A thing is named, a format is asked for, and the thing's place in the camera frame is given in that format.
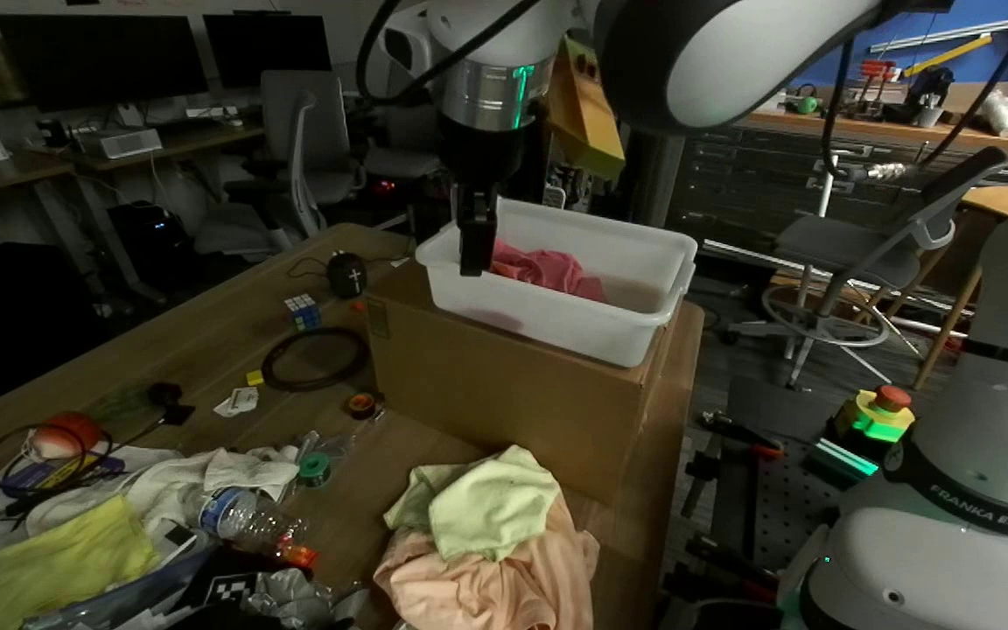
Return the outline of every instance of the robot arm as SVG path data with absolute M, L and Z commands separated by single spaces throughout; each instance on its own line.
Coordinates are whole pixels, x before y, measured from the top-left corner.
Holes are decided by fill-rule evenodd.
M 652 129 L 701 129 L 747 115 L 860 25 L 953 0 L 595 0 L 590 8 L 617 115 Z M 460 182 L 450 204 L 461 273 L 490 267 L 498 186 L 519 169 L 520 129 L 548 87 L 570 10 L 573 0 L 427 0 L 394 18 L 409 39 L 402 48 L 418 48 L 413 75 L 427 75 L 435 53 L 450 55 L 498 25 L 432 85 L 444 133 L 441 162 Z

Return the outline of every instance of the pink cloth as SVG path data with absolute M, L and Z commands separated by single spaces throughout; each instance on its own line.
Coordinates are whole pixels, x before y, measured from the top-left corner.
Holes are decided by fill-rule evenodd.
M 520 250 L 498 242 L 490 273 L 512 278 L 520 283 L 538 283 L 538 288 L 562 291 L 562 295 L 579 295 L 589 301 L 601 301 L 601 279 L 583 278 L 582 262 L 568 251 L 548 251 L 548 250 L 520 251 Z
M 506 560 L 441 560 L 432 537 L 391 539 L 376 571 L 394 612 L 418 630 L 590 630 L 589 580 L 598 571 L 598 539 L 573 530 L 562 497 L 547 533 Z

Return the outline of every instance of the black cable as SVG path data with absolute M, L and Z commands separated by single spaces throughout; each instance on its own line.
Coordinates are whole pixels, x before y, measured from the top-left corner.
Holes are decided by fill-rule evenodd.
M 435 77 L 441 77 L 444 69 L 450 69 L 456 63 L 461 63 L 468 53 L 475 53 L 484 42 L 490 42 L 495 36 L 502 36 L 503 29 L 512 29 L 512 21 L 519 21 L 520 14 L 527 14 L 527 8 L 537 8 L 538 0 L 519 0 L 512 10 L 503 10 L 495 25 L 485 25 L 484 33 L 475 33 L 468 42 L 461 42 L 456 53 L 448 53 L 441 63 L 435 63 L 427 75 L 413 77 L 398 95 L 370 95 L 366 87 L 366 61 L 370 48 L 383 36 L 383 29 L 388 25 L 388 18 L 394 14 L 398 0 L 384 0 L 360 42 L 357 53 L 357 91 L 365 95 L 365 102 L 370 106 L 398 106 L 409 95 L 418 95 L 420 87 L 427 87 Z
M 103 437 L 106 437 L 110 447 L 106 447 L 94 462 L 87 462 L 92 447 L 84 447 L 84 437 L 73 434 L 73 430 L 65 430 L 65 428 L 56 428 L 56 425 L 23 425 L 23 428 L 17 428 L 17 430 L 7 430 L 7 434 L 0 434 L 0 447 L 5 447 L 10 437 L 28 434 L 28 430 L 38 430 L 38 428 L 52 428 L 52 430 L 65 434 L 71 442 L 78 442 L 78 470 L 73 470 L 71 475 L 63 475 L 52 489 L 17 493 L 17 487 L 10 487 L 7 481 L 10 481 L 10 473 L 23 462 L 23 453 L 20 453 L 20 455 L 13 455 L 13 458 L 5 467 L 5 473 L 0 473 L 0 489 L 5 489 L 7 497 L 17 497 L 17 501 L 52 497 L 52 493 L 73 487 L 79 475 L 87 475 L 94 467 L 103 467 L 103 462 L 117 453 L 117 447 L 113 447 L 113 434 L 103 430 Z
M 113 445 L 113 455 L 122 453 L 122 447 L 131 447 L 131 445 L 138 445 L 139 437 L 154 434 L 159 428 L 164 428 L 164 425 L 146 425 L 146 428 L 139 428 L 139 430 L 131 434 L 127 442 Z
M 300 383 L 290 383 L 283 378 L 276 368 L 281 360 L 300 342 L 300 341 L 346 341 L 355 346 L 349 360 L 323 378 L 300 378 Z M 313 388 L 328 388 L 335 385 L 339 378 L 360 371 L 366 365 L 366 342 L 355 334 L 355 328 L 303 328 L 303 334 L 294 334 L 288 341 L 281 341 L 266 360 L 261 360 L 261 383 L 271 388 L 281 388 L 281 391 L 313 391 Z
M 834 141 L 834 119 L 841 115 L 841 106 L 842 106 L 850 55 L 855 55 L 855 33 L 842 42 L 841 69 L 836 69 L 834 91 L 828 91 L 828 110 L 822 115 L 822 172 L 836 172 L 828 141 Z
M 953 127 L 953 133 L 922 162 L 922 169 L 929 169 L 933 159 L 940 159 L 955 138 L 964 133 L 964 127 L 969 123 L 969 115 L 990 97 L 995 85 L 1002 80 L 1002 75 L 1008 69 L 1008 48 L 1002 55 L 1002 63 L 995 68 L 990 80 L 985 85 L 985 91 L 969 102 L 969 110 L 960 115 L 960 123 Z

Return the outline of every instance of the yellow cloth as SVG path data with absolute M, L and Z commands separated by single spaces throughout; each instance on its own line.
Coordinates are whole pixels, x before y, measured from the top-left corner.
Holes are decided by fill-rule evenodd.
M 559 482 L 525 447 L 506 447 L 472 470 L 420 467 L 384 514 L 388 530 L 432 533 L 441 560 L 484 553 L 503 560 L 547 533 Z
M 127 585 L 159 563 L 134 507 L 113 497 L 73 523 L 0 550 L 0 627 Z

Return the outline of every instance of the computer monitor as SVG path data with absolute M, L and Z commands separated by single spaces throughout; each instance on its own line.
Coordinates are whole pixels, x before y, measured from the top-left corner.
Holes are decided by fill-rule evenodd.
M 261 69 L 328 69 L 318 14 L 206 14 L 222 85 L 257 87 Z
M 0 14 L 0 36 L 45 112 L 206 91 L 185 18 Z

